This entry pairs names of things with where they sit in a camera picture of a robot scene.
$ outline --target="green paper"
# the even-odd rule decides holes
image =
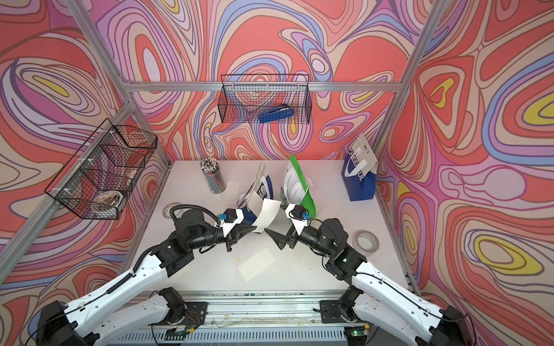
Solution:
[[[296,156],[294,156],[294,154],[290,156],[290,163],[293,164],[294,170],[298,175],[298,180],[300,181],[300,184],[302,184],[302,188],[304,189],[304,191],[306,191],[306,194],[304,195],[304,198],[302,199],[302,202],[300,204],[303,205],[306,210],[308,210],[308,213],[314,219],[316,218],[314,200],[310,195],[310,189],[308,187],[306,177],[304,177],[304,173],[302,172],[302,168],[300,167],[300,163],[298,163],[298,160],[296,159]]]

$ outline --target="shopping bag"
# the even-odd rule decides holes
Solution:
[[[341,175],[351,201],[375,195],[377,158],[364,136],[360,135],[348,149]]]

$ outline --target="blue stapler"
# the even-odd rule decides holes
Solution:
[[[269,111],[260,114],[259,119],[261,123],[275,121],[279,119],[288,118],[294,115],[294,109],[287,104],[282,104],[277,107],[273,107]]]

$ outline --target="metal base plate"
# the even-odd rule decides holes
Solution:
[[[338,301],[319,301],[319,310],[324,311],[321,312],[323,323],[344,323],[344,320],[340,317]]]
[[[184,320],[179,323],[180,326],[198,326],[198,320],[200,321],[200,326],[204,324],[206,320],[206,308],[208,307],[207,302],[186,302],[187,303],[187,312],[185,314]],[[153,326],[169,326],[167,322],[154,323]]]

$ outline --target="pencil holder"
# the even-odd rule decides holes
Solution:
[[[221,193],[225,191],[227,184],[223,180],[219,164],[214,158],[207,158],[200,161],[200,166],[206,180],[208,182],[209,190],[212,193]]]

